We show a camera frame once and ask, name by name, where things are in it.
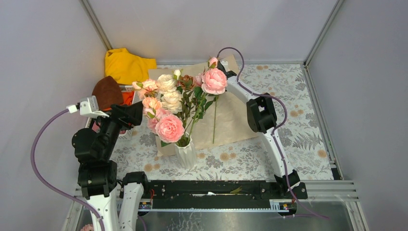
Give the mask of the peach rose stem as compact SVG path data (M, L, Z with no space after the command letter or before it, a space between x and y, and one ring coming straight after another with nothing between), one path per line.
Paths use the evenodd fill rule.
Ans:
M159 109L162 109L162 102L158 99L159 86L156 80L134 81L132 87L141 100L146 115L155 115Z

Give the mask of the cream white rose stem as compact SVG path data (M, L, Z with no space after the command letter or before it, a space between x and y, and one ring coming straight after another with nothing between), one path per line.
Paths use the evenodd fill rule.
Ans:
M172 74L162 74L157 79L159 100L168 114L177 116L185 128L187 125L189 108L185 99L185 90L179 84L180 70Z

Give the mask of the dusty brown rose stem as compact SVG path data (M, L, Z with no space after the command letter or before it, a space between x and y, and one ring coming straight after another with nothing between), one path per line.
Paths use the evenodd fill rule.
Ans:
M196 84L195 77L184 75L180 76L177 81L177 91L181 94L181 111L176 113L184 127L184 134L180 138L176 145L179 147L185 147L191 141L192 130L195 124L198 122L197 103L195 98Z

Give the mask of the beige kraft wrapping paper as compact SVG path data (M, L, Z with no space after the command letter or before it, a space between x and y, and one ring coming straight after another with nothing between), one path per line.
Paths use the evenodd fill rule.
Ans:
M227 69L235 73L239 72L239 67L233 55L226 56L221 60L228 62ZM192 76L202 72L204 67L207 67L207 64L188 65L180 67L180 69L183 69L182 74ZM148 70L149 78L157 80L160 75L172 74L175 69L179 68L150 69ZM191 137L196 150L213 148L257 136L257 134L250 129L247 122L246 100L242 102L241 99L234 94L225 92L219 97L217 107L215 107L214 104L207 109L204 118L200 119L194 125ZM217 109L215 142L212 143L215 108ZM171 144L161 147L160 140L157 137L156 145L158 150L157 156L171 156L176 154L175 145Z

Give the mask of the large pink peony stem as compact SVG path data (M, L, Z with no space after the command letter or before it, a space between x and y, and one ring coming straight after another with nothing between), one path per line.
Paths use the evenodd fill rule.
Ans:
M147 117L147 126L152 133L159 138L161 147L175 144L178 147L186 147L191 139L186 134L182 120L169 110L160 108L144 108Z

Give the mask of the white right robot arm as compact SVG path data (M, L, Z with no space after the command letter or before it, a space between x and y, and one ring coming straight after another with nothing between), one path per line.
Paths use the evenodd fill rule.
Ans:
M266 147L274 171L278 196L294 200L300 199L306 190L301 184L297 171L287 160L287 155L280 141L277 132L280 125L277 123L274 97L266 93L257 93L242 83L235 72L226 70L224 65L227 63L226 61L219 61L217 68L227 76L226 91L246 104L248 125L253 132L257 133Z

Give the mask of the pink double rose stem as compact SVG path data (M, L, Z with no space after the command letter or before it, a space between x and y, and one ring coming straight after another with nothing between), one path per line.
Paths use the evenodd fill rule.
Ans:
M209 106L206 106L205 100L207 96L212 95L216 100L218 95L223 94L227 87L227 76L218 68L220 61L216 57L212 57L207 61L207 69L198 76L198 84L202 93L199 93L198 109L191 119L188 138L191 138L195 124L204 117Z

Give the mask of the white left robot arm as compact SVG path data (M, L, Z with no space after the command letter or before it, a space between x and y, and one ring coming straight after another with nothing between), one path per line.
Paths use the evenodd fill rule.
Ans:
M81 102L82 116L100 121L100 130L83 128L72 137L75 157L80 166L77 183L82 196L90 205L96 231L134 231L141 199L149 193L149 182L143 171L130 172L122 179L121 208L117 208L117 163L111 160L122 130L139 126L143 119L143 104L111 105L108 112L97 105Z

